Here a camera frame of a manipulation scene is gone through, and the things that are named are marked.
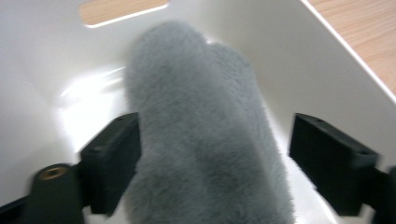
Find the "white plastic box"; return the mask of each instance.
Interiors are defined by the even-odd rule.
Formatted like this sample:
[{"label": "white plastic box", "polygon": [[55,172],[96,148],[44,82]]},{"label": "white plastic box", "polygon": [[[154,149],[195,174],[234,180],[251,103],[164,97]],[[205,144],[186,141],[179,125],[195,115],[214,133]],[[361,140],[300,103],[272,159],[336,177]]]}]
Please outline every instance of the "white plastic box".
[{"label": "white plastic box", "polygon": [[[127,112],[122,89],[134,41],[162,21],[187,21],[243,52],[285,153],[297,223],[343,223],[286,157],[293,114],[329,121],[396,163],[395,97],[305,1],[172,0],[165,9],[90,28],[84,0],[0,2],[0,206],[37,170],[78,151]],[[106,223],[123,223],[122,208]],[[102,223],[90,217],[91,223]]]}]

